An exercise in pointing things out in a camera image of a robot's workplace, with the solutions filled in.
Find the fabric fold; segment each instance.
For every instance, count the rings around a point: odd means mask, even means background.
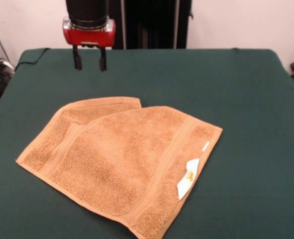
[[[16,162],[138,238],[154,239],[164,235],[192,189],[179,200],[187,162],[199,158],[196,181],[221,133],[170,107],[94,99],[58,110]]]

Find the metal rod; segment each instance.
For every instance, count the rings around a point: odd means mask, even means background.
[[[122,23],[122,41],[123,49],[127,49],[127,30],[126,30],[126,9],[125,0],[121,0],[121,23]]]
[[[177,48],[178,43],[178,27],[179,27],[179,11],[180,11],[180,0],[176,0],[176,13],[175,13],[175,35],[173,41],[173,49]]]

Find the white tag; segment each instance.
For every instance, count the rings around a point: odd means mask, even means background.
[[[185,194],[191,188],[193,182],[196,180],[197,167],[199,162],[199,158],[187,162],[187,173],[178,183],[179,200],[185,196]]]

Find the towel hem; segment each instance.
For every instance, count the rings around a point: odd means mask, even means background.
[[[82,108],[82,107],[90,107],[90,106],[103,106],[103,105],[113,105],[113,104],[135,104],[139,105],[140,100],[134,97],[105,97],[105,98],[98,98],[98,99],[90,99],[90,100],[83,100],[77,101],[74,103],[70,103],[61,107],[51,118],[48,124],[44,127],[44,129],[39,133],[39,135],[27,146],[27,148],[22,152],[19,158],[16,160],[17,163],[21,163],[26,156],[31,152],[31,150],[39,143],[39,140],[42,139],[45,135],[50,133],[56,119],[60,116],[63,110],[69,108]]]

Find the folded towel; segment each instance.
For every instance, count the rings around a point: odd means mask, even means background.
[[[138,238],[161,238],[222,129],[173,108],[138,109],[137,99],[127,104],[136,109],[125,111],[122,104],[113,114],[96,107],[90,113],[87,108],[77,113],[70,105],[60,109],[16,162],[79,205],[124,224]],[[196,168],[189,170],[194,163]],[[187,187],[182,195],[178,184]]]

